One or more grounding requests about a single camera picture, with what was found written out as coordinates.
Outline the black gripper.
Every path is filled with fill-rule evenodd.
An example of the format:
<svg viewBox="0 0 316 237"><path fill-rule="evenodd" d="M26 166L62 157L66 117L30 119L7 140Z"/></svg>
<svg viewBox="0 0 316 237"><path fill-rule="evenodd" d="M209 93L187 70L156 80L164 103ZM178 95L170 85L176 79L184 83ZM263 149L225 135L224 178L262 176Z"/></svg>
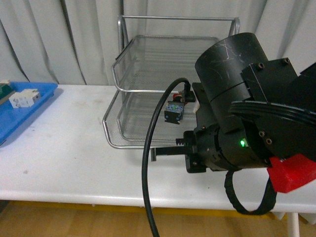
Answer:
<svg viewBox="0 0 316 237"><path fill-rule="evenodd" d="M244 131L238 129L225 134L214 115L201 83L193 83L192 89L200 105L196 111L195 140L177 138L174 147L151 148L151 161L156 161L157 156L197 153L201 162L213 171L246 168L247 148L240 144L240 141L245 138Z"/></svg>

